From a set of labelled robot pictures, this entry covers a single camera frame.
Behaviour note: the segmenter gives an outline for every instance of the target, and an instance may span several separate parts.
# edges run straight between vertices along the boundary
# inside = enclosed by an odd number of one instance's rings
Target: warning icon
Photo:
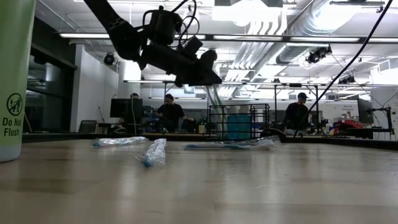
[[[23,109],[22,106],[22,97],[19,93],[13,93],[8,97],[7,110],[11,115],[18,116]]]

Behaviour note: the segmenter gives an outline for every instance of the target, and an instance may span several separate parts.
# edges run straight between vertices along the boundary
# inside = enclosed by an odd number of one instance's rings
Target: green container
[[[0,162],[21,154],[35,0],[0,0]]]

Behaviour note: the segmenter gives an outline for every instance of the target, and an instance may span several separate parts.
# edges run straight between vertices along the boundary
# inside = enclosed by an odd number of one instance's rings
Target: do not flush label
[[[21,112],[24,108],[22,96],[19,93],[11,94],[6,102],[6,115],[2,118],[0,135],[6,137],[19,137],[23,125]]]

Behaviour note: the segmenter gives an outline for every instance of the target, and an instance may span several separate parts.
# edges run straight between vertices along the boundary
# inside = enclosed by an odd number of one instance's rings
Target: plastic bag
[[[142,163],[146,167],[165,164],[166,139],[157,139],[149,146]]]
[[[130,144],[140,144],[147,142],[148,139],[145,137],[131,137],[131,138],[114,138],[114,139],[98,139],[93,143],[93,146],[104,147],[104,146],[126,146]]]
[[[278,136],[247,141],[201,142],[184,145],[184,149],[268,149],[276,150],[282,145]]]

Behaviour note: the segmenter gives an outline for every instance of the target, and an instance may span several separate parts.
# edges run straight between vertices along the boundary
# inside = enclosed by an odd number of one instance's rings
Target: person
[[[308,115],[300,125],[301,120],[308,112],[308,108],[304,105],[307,101],[307,95],[305,93],[299,93],[297,95],[297,102],[291,103],[286,111],[285,118],[282,124],[285,127],[285,134],[295,134],[298,130],[298,134],[306,134],[308,127]]]
[[[137,93],[132,93],[130,95],[130,100],[138,100],[138,99],[139,99],[139,95]],[[123,122],[124,122],[124,118],[120,118],[119,121],[118,121],[119,124],[121,124]]]
[[[193,118],[188,118],[182,107],[174,103],[174,97],[171,94],[165,96],[166,104],[162,105],[157,111],[156,116],[165,119],[165,128],[168,132],[175,132],[178,129],[178,121],[180,118],[184,120],[193,121]]]
[[[133,99],[133,100],[138,100],[139,99],[139,95],[137,93],[132,93],[130,95],[130,98]]]

